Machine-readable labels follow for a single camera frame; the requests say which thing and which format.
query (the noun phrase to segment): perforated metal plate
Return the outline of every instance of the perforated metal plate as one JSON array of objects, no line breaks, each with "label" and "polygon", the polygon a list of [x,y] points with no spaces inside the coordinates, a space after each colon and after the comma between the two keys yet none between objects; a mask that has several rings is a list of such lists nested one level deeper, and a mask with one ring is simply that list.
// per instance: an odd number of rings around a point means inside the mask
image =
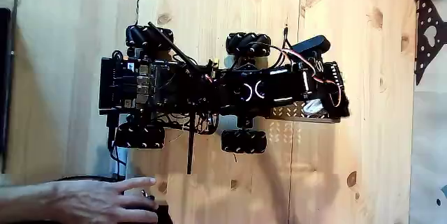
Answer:
[{"label": "perforated metal plate", "polygon": [[312,116],[304,115],[302,111],[303,102],[294,102],[292,105],[276,107],[270,111],[268,119],[313,122],[313,123],[339,123],[340,119],[329,119],[327,114],[318,114]]}]

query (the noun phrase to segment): finger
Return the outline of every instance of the finger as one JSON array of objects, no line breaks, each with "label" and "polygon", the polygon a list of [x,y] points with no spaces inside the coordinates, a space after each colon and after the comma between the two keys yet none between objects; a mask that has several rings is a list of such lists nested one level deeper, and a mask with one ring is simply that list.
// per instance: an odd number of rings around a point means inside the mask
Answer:
[{"label": "finger", "polygon": [[137,207],[139,209],[158,209],[159,206],[155,201],[143,197],[142,195],[122,195],[118,198],[118,203],[122,207]]},{"label": "finger", "polygon": [[126,190],[132,189],[132,188],[142,188],[145,186],[153,186],[155,185],[156,180],[151,177],[140,177],[140,178],[132,178],[127,179],[125,181],[120,181],[115,183],[114,187],[119,192],[124,192]]},{"label": "finger", "polygon": [[151,211],[122,209],[118,212],[119,223],[157,223],[159,217]]}]

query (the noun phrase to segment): wooden table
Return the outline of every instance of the wooden table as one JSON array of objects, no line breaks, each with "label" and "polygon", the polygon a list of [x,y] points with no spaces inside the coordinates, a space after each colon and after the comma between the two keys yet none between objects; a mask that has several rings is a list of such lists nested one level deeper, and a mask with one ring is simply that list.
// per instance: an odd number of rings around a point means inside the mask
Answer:
[{"label": "wooden table", "polygon": [[140,0],[140,23],[172,29],[201,63],[226,62],[230,32],[266,33],[275,45],[286,24],[292,42],[324,34],[352,115],[262,121],[266,153],[237,162],[219,136],[197,137],[191,176],[187,134],[171,131],[163,151],[133,152],[135,173],[158,179],[151,192],[179,223],[408,223],[415,11],[414,0]]},{"label": "wooden table", "polygon": [[[108,171],[100,58],[124,50],[135,3],[21,0],[8,169],[17,183]],[[158,179],[151,192],[176,223],[408,223],[415,11],[414,0],[140,0],[140,23],[171,28],[201,63],[223,65],[229,32],[267,33],[275,45],[286,24],[292,42],[324,34],[352,116],[260,121],[267,152],[237,162],[218,136],[197,137],[191,176],[185,133],[162,151],[133,151],[132,172]]]}]

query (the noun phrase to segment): human hand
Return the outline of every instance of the human hand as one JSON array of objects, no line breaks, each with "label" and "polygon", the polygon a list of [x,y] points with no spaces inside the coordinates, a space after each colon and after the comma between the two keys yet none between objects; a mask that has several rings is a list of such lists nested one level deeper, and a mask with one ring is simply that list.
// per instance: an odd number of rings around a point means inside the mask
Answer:
[{"label": "human hand", "polygon": [[122,195],[132,188],[153,186],[148,177],[117,183],[100,181],[58,181],[56,198],[50,205],[56,221],[63,224],[157,223],[154,212],[137,208],[156,209],[154,201],[143,195]]}]

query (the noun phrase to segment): electronic components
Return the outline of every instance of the electronic components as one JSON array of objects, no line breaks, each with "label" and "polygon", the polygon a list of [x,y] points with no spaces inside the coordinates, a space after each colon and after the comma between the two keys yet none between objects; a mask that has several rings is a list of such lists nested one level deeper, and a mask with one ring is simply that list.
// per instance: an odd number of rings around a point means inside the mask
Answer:
[{"label": "electronic components", "polygon": [[[271,45],[268,36],[232,33],[227,52],[235,55],[228,69],[209,61],[199,66],[173,43],[168,29],[130,26],[126,30],[128,56],[114,52],[101,62],[99,108],[108,116],[109,143],[118,147],[161,149],[164,128],[189,132],[188,169],[192,169],[195,134],[213,134],[219,115],[237,116],[237,130],[221,135],[222,150],[261,154],[267,147],[262,131],[252,130],[254,117],[268,117],[273,108],[311,101],[307,112],[339,120],[349,116],[349,102],[337,63],[324,63],[329,50],[324,36],[292,46],[284,34],[282,48]],[[255,57],[279,50],[277,62],[257,68]],[[174,61],[161,60],[160,52],[172,49]],[[118,126],[119,114],[129,114]]]}]

